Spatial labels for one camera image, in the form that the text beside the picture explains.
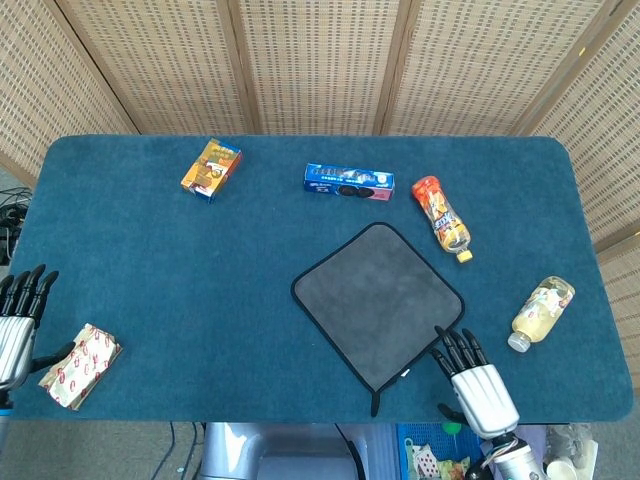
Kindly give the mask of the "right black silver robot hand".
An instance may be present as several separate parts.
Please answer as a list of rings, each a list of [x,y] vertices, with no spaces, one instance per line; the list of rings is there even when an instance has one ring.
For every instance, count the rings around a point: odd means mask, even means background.
[[[449,380],[460,409],[444,403],[439,412],[449,421],[469,426],[484,440],[512,434],[520,415],[494,364],[490,363],[474,334],[435,328],[445,352],[434,347],[430,354]]]

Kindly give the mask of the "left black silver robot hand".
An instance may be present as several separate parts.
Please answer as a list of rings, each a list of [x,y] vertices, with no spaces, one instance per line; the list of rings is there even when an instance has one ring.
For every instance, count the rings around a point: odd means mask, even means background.
[[[34,358],[33,348],[51,287],[59,272],[42,277],[46,265],[1,280],[1,400],[35,372],[64,360],[75,348],[71,341],[56,353]]]

